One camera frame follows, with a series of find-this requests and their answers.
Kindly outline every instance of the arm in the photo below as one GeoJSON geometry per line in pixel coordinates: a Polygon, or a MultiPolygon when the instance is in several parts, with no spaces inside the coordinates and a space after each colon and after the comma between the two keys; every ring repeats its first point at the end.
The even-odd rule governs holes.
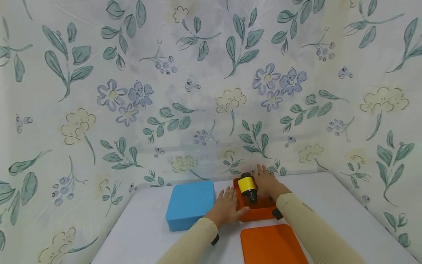
{"type": "Polygon", "coordinates": [[[198,263],[202,253],[217,236],[217,226],[201,218],[160,258],[158,264],[198,263]]]}
{"type": "Polygon", "coordinates": [[[365,263],[359,253],[295,194],[279,195],[277,208],[315,264],[365,263]]]}
{"type": "Polygon", "coordinates": [[[260,165],[254,173],[259,196],[277,201],[286,221],[302,242],[315,264],[360,264],[365,260],[308,205],[303,203],[274,174],[260,165]]]}
{"type": "Polygon", "coordinates": [[[216,238],[218,229],[225,224],[237,221],[249,207],[236,211],[237,194],[228,187],[222,190],[211,211],[193,225],[171,248],[160,258],[158,264],[195,264],[198,263],[204,250],[216,238]]]}

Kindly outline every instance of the floral fabric backdrop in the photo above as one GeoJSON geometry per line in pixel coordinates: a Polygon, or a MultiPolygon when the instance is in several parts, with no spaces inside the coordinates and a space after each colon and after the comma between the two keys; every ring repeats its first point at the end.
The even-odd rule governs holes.
{"type": "Polygon", "coordinates": [[[422,261],[421,1],[7,0],[0,16],[0,262],[88,264],[139,185],[257,163],[329,171],[422,261]]]}

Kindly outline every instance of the black wristband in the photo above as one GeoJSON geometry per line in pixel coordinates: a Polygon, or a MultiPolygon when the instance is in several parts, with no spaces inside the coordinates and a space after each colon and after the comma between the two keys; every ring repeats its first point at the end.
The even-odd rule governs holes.
{"type": "Polygon", "coordinates": [[[220,239],[220,236],[217,234],[217,236],[214,238],[214,240],[211,242],[211,245],[217,244],[218,240],[220,239]]]}

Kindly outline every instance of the blue box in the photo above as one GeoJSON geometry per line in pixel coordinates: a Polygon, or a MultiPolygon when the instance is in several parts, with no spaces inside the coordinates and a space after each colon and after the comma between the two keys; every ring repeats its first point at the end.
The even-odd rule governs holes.
{"type": "Polygon", "coordinates": [[[165,214],[170,231],[188,230],[213,206],[213,182],[195,182],[174,186],[165,214]]]}

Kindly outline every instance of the beige sleeve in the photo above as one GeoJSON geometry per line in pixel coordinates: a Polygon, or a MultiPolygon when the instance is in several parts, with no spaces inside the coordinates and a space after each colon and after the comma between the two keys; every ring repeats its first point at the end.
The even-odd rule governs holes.
{"type": "Polygon", "coordinates": [[[201,218],[160,258],[158,264],[196,264],[218,234],[213,221],[201,218]]]}
{"type": "Polygon", "coordinates": [[[293,193],[277,199],[277,208],[315,264],[360,264],[365,260],[308,205],[293,193]]]}

